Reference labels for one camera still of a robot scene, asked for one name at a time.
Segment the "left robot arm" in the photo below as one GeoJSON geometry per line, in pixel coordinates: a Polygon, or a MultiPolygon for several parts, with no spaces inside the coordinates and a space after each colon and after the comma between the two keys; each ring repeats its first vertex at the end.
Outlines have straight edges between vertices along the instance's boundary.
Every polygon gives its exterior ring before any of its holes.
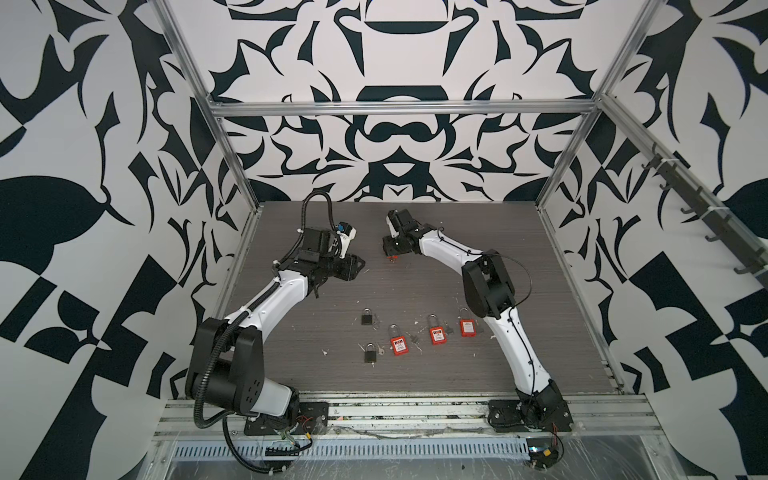
{"type": "Polygon", "coordinates": [[[284,428],[295,423],[298,393],[266,377],[264,343],[287,313],[308,295],[317,295],[328,279],[356,278],[365,261],[348,252],[355,237],[356,229],[347,222],[303,229],[264,289],[235,312],[198,326],[185,384],[198,428],[235,414],[271,417],[284,428]]]}

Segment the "black padlock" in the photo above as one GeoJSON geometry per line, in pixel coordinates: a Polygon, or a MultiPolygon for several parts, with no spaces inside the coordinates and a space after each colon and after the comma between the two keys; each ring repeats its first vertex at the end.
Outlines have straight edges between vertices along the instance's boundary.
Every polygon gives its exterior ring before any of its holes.
{"type": "Polygon", "coordinates": [[[379,328],[380,321],[373,310],[370,308],[365,308],[360,316],[360,324],[362,326],[371,327],[374,330],[377,330],[379,328]]]}
{"type": "Polygon", "coordinates": [[[368,343],[363,347],[364,362],[366,364],[375,364],[378,358],[378,346],[374,343],[368,343]]]}

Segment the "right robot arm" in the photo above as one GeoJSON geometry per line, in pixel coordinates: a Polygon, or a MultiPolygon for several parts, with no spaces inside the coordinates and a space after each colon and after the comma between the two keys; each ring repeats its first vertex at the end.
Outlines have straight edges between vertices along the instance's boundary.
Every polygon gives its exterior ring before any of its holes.
{"type": "Polygon", "coordinates": [[[520,302],[504,256],[475,250],[443,231],[422,224],[406,210],[391,210],[383,238],[389,257],[414,253],[439,261],[460,274],[465,303],[493,332],[515,382],[515,400],[492,400],[487,421],[497,432],[569,432],[573,417],[556,382],[540,362],[519,315],[520,302]]]}

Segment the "red padlock long shackle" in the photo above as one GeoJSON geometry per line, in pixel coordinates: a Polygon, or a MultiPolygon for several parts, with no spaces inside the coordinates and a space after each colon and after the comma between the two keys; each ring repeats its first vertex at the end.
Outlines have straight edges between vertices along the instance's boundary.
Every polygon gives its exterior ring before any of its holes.
{"type": "Polygon", "coordinates": [[[477,323],[467,307],[459,309],[459,326],[462,337],[475,337],[477,335],[477,323]]]}

